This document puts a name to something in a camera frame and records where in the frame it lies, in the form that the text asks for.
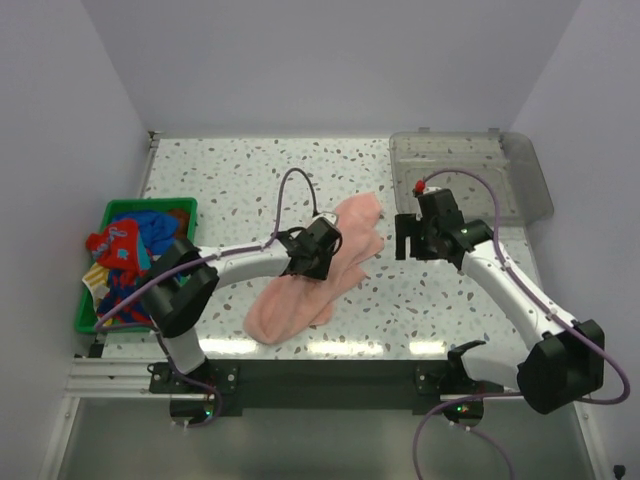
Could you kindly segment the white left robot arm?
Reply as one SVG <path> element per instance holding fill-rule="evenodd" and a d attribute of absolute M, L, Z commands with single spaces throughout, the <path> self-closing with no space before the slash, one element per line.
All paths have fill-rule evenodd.
<path fill-rule="evenodd" d="M 214 382 L 195 325 L 216 290 L 255 278 L 325 280 L 341 243 L 337 216 L 323 212 L 308 226 L 277 232 L 263 243 L 215 249 L 180 240 L 170 247 L 142 277 L 137 293 L 174 365 L 175 384 L 193 393 Z"/>

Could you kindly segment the pink towel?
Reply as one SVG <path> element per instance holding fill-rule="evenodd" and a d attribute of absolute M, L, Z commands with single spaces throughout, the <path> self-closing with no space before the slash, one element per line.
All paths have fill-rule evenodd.
<path fill-rule="evenodd" d="M 382 206 L 374 193 L 360 193 L 342 201 L 335 213 L 343 245 L 331 260 L 328 277 L 323 281 L 303 276 L 272 280 L 244 320 L 245 333 L 255 341 L 277 345 L 311 326 L 327 323 L 333 302 L 365 279 L 361 264 L 384 248 L 376 230 Z"/>

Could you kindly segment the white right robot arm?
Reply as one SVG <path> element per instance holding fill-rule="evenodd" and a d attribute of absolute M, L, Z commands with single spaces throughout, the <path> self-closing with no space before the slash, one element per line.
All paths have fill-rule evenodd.
<path fill-rule="evenodd" d="M 468 392 L 480 381 L 517 390 L 536 412 L 548 414 L 604 383 L 604 332 L 559 307 L 515 264 L 498 233 L 468 221 L 448 189 L 419 185 L 415 214 L 395 217 L 395 257 L 446 261 L 484 290 L 524 343 L 524 357 L 491 357 L 473 341 L 452 349 L 445 369 L 451 389 Z"/>

